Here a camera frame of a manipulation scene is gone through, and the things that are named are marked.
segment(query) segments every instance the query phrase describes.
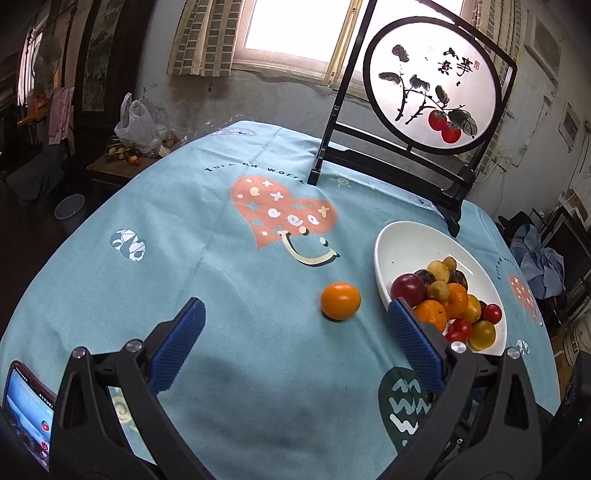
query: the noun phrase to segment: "phone screen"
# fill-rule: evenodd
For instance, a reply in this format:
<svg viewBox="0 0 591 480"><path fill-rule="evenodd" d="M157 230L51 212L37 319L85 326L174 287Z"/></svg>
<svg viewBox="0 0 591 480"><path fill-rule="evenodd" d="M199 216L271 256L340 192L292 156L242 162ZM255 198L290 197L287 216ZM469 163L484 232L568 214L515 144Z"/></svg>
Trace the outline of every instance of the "phone screen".
<svg viewBox="0 0 591 480"><path fill-rule="evenodd" d="M49 470L49 448L55 395L21 363L8 372L2 409L27 449Z"/></svg>

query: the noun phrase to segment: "electrical outlet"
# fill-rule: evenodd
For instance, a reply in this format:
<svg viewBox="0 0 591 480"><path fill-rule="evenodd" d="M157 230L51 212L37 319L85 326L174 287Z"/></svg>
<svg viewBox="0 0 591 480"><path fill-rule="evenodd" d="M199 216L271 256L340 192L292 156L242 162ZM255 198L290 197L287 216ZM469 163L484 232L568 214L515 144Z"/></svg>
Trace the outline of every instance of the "electrical outlet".
<svg viewBox="0 0 591 480"><path fill-rule="evenodd" d="M511 163L511 157L504 153L497 153L495 156L495 163L500 166L501 169L504 171L509 170L509 165Z"/></svg>

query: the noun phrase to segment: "curtain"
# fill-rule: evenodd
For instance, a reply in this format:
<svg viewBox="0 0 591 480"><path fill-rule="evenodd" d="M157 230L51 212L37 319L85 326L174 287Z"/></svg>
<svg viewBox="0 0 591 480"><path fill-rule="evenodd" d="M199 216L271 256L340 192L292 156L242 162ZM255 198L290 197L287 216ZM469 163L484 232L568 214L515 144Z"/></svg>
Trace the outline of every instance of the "curtain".
<svg viewBox="0 0 591 480"><path fill-rule="evenodd" d="M521 46L521 0L476 0L472 13L472 25L517 62ZM485 47L485 50L495 64L502 86L507 76L508 65L489 48ZM505 115L506 111L503 112L492 141L480 162L481 168L484 168L493 156L501 129L505 124Z"/></svg>
<svg viewBox="0 0 591 480"><path fill-rule="evenodd" d="M187 0L167 73L229 76L241 6L242 0Z"/></svg>

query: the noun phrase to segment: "metal screw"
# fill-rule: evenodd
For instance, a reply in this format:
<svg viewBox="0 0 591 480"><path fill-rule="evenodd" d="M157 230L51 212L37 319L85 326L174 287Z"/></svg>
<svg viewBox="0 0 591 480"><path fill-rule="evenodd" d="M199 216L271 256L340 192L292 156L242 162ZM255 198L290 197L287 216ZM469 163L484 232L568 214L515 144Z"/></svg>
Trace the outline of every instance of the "metal screw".
<svg viewBox="0 0 591 480"><path fill-rule="evenodd" d="M456 353L464 353L467 350L466 344L460 340L455 340L450 346Z"/></svg>
<svg viewBox="0 0 591 480"><path fill-rule="evenodd" d="M143 344L141 340L130 340L129 342L127 342L127 345L125 345L125 349L131 353L139 352L142 349L142 347Z"/></svg>
<svg viewBox="0 0 591 480"><path fill-rule="evenodd" d="M517 360L521 356L519 350L513 347L507 349L507 355L509 356L509 358L512 358L513 360Z"/></svg>
<svg viewBox="0 0 591 480"><path fill-rule="evenodd" d="M82 358L85 355L86 355L86 348L84 348L83 346L76 347L72 351L72 356L74 358L76 358L77 360L80 360L80 358Z"/></svg>

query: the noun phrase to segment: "window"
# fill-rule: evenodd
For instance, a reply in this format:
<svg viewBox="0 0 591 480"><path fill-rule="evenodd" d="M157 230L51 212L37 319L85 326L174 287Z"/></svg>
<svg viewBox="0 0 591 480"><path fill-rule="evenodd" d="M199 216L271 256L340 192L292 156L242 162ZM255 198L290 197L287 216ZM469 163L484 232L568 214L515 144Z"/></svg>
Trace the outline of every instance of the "window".
<svg viewBox="0 0 591 480"><path fill-rule="evenodd" d="M39 45L43 37L43 27L47 17L43 18L32 30L30 35L25 40L25 46L21 56L21 68L18 74L18 86L17 86L17 102L19 105L25 105L27 102L27 96L33 89L35 84L35 72L33 71L33 65L35 65L35 58L39 51Z"/></svg>
<svg viewBox="0 0 591 480"><path fill-rule="evenodd" d="M436 0L457 15L471 0ZM346 67L366 0L243 0L232 68L274 70L337 86ZM350 93L365 97L361 69L371 38L388 23L425 15L443 18L416 0L380 0L356 65Z"/></svg>

